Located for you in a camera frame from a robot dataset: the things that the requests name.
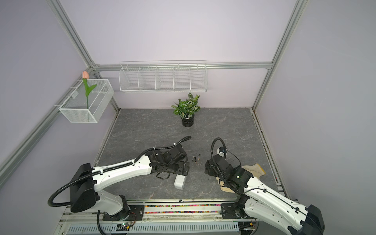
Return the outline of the white alarm device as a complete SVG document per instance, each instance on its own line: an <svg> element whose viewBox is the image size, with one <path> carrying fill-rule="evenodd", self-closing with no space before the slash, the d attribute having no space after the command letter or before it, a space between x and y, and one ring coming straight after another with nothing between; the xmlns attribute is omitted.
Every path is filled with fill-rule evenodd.
<svg viewBox="0 0 376 235"><path fill-rule="evenodd" d="M185 182L186 182L186 178L187 177L184 176L184 175L176 175L176 178L175 178L175 181L174 181L175 188L178 189L178 190L183 190Z"/></svg>

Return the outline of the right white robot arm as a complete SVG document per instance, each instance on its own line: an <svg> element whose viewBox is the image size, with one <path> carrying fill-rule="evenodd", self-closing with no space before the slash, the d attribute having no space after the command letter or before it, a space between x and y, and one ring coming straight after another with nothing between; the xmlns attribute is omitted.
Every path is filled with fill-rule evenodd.
<svg viewBox="0 0 376 235"><path fill-rule="evenodd" d="M230 215L235 218L252 217L279 229L287 235L322 235L325 223L319 208L305 206L274 191L254 174L226 160L227 148L221 138L215 138L205 173L219 179L235 194Z"/></svg>

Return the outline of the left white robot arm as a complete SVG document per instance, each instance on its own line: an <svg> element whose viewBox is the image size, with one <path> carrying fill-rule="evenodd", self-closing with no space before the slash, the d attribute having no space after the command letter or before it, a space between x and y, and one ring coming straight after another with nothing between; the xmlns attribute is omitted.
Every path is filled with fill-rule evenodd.
<svg viewBox="0 0 376 235"><path fill-rule="evenodd" d="M105 189L113 184L137 176L162 173L176 176L174 186L182 190L189 173L188 156L182 143L191 139L186 136L168 147L153 147L143 151L132 160L117 164L92 167L83 164L69 183L59 188L48 199L50 207L69 206L71 212L85 212L89 209L109 215L129 214L130 207L123 195L113 195Z"/></svg>

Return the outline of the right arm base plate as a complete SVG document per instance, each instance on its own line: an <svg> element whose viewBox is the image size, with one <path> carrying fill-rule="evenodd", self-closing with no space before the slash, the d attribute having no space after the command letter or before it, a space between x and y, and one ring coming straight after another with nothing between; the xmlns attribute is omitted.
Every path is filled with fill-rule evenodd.
<svg viewBox="0 0 376 235"><path fill-rule="evenodd" d="M235 203L222 203L221 215L223 219L250 219L243 208Z"/></svg>

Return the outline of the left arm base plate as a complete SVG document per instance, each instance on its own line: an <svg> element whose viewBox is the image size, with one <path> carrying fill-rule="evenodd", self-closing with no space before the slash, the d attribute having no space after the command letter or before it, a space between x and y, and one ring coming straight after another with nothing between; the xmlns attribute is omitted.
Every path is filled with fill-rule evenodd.
<svg viewBox="0 0 376 235"><path fill-rule="evenodd" d="M129 205L128 209L124 209L115 215L103 214L103 221L140 221L143 219L145 206L142 204Z"/></svg>

